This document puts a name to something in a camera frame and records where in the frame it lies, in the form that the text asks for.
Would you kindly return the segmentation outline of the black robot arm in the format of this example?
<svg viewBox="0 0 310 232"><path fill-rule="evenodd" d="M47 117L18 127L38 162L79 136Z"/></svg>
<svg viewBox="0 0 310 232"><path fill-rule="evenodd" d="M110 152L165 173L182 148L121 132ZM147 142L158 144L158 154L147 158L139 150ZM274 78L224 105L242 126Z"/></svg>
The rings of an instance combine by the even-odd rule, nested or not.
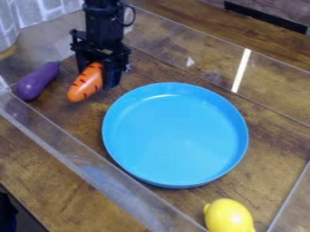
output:
<svg viewBox="0 0 310 232"><path fill-rule="evenodd" d="M103 89L119 85L123 72L131 71L131 49L123 44L125 28L137 20L137 9L123 0L85 0L86 30L70 31L79 73L98 62L103 65Z"/></svg>

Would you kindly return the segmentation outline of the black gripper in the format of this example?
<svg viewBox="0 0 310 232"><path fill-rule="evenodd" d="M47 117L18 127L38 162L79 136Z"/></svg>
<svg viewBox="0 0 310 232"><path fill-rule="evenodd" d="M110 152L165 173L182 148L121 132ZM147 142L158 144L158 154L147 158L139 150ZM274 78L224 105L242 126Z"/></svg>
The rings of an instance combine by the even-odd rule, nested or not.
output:
<svg viewBox="0 0 310 232"><path fill-rule="evenodd" d="M123 44L122 5L85 5L86 30L71 30L71 49L75 51L79 73L93 62L103 63L103 89L121 83L123 73L131 71L131 50Z"/></svg>

